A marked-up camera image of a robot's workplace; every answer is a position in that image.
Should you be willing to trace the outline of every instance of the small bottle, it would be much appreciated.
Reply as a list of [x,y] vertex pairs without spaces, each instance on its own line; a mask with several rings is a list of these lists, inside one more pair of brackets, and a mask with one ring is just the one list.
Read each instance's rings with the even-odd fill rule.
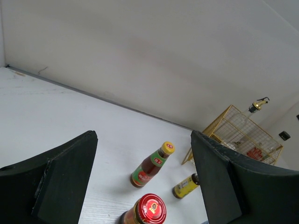
[[246,155],[258,161],[265,161],[270,157],[271,154],[280,149],[279,146],[289,138],[290,135],[286,131],[283,131],[279,133],[279,135],[275,139],[270,139],[258,143],[258,146],[264,151],[258,147],[253,147],[246,153]]
[[140,198],[133,208],[118,219],[117,224],[163,224],[166,219],[166,206],[163,200],[154,194]]
[[172,193],[176,198],[182,199],[190,192],[192,192],[194,189],[196,189],[198,186],[199,186],[198,176],[197,174],[192,174],[188,178],[184,179],[181,183],[176,185],[172,189]]
[[242,130],[249,118],[256,113],[257,111],[261,110],[261,105],[267,104],[268,101],[265,99],[268,99],[268,97],[265,97],[263,99],[258,99],[257,102],[254,102],[250,107],[245,110],[244,112],[237,113],[233,115],[231,118],[228,119],[228,124],[225,123],[221,125],[215,133],[221,138],[222,143],[224,145],[228,145],[228,143],[236,141],[234,140],[235,137],[238,136],[238,132]]
[[165,164],[167,158],[174,153],[175,148],[171,142],[163,145],[152,155],[147,157],[131,175],[131,183],[134,187],[142,188],[148,183]]

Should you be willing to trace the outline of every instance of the gold wire basket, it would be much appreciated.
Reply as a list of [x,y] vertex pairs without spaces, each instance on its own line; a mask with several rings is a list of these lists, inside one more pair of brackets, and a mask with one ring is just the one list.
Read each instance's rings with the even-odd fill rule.
[[[283,146],[274,141],[266,131],[250,119],[247,120],[242,128],[238,128],[231,120],[234,115],[239,113],[241,111],[235,106],[229,106],[203,131],[203,134],[243,155],[275,165],[283,150]],[[194,164],[191,148],[184,158],[182,165],[187,161],[191,161]]]

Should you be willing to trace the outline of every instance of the ketchup bottle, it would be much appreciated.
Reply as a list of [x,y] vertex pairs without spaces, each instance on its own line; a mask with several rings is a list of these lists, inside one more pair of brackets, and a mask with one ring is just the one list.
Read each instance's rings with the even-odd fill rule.
[[175,148],[171,142],[164,142],[161,148],[147,157],[131,175],[131,183],[134,187],[142,188],[161,169],[167,158],[174,153]]

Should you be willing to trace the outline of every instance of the yellow bottle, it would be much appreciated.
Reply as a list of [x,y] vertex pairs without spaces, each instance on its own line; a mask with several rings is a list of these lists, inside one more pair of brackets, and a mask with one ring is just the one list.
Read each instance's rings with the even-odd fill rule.
[[199,179],[197,174],[192,174],[188,178],[184,179],[181,183],[176,185],[172,189],[172,193],[176,198],[182,199],[194,189],[199,186]]

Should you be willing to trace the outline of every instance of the table surface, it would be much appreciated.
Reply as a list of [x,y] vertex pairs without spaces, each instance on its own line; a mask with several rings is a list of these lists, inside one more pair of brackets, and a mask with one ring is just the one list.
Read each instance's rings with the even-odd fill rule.
[[[164,200],[166,224],[207,220],[200,187],[182,200],[171,193],[174,185],[195,172],[189,162],[181,166],[190,148],[190,130],[7,68],[0,68],[0,105],[0,167],[48,151],[87,130],[96,131],[98,148],[80,224],[114,224],[147,193]],[[134,188],[130,174],[165,141],[171,141],[176,152],[145,187]]]

